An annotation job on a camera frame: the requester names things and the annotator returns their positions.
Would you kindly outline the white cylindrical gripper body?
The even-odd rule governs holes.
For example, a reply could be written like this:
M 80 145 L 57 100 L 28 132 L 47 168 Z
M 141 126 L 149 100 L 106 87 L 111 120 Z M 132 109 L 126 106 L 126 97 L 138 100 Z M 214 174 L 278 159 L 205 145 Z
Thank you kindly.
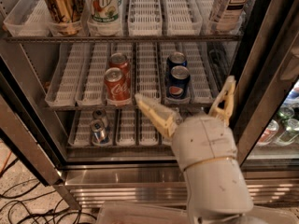
M 181 171 L 201 161 L 236 158 L 233 132 L 208 115 L 186 118 L 176 129 L 171 146 Z

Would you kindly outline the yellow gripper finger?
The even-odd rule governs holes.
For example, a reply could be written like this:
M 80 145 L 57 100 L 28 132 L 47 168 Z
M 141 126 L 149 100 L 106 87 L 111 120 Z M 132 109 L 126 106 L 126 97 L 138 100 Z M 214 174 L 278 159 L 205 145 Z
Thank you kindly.
M 178 125 L 182 122 L 179 112 L 143 96 L 135 95 L 135 101 L 144 116 L 146 116 L 164 138 L 171 138 Z
M 235 77 L 228 76 L 224 85 L 209 109 L 208 115 L 221 120 L 229 126 L 230 117 L 234 111 Z

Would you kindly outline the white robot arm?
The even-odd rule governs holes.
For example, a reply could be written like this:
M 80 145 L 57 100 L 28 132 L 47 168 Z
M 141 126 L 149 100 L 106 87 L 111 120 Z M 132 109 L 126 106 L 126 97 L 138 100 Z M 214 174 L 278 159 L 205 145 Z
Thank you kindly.
M 229 128 L 234 92 L 235 78 L 229 76 L 210 110 L 186 119 L 153 99 L 135 95 L 141 112 L 171 141 L 187 187 L 190 224 L 268 224 L 249 214 L 253 201 Z

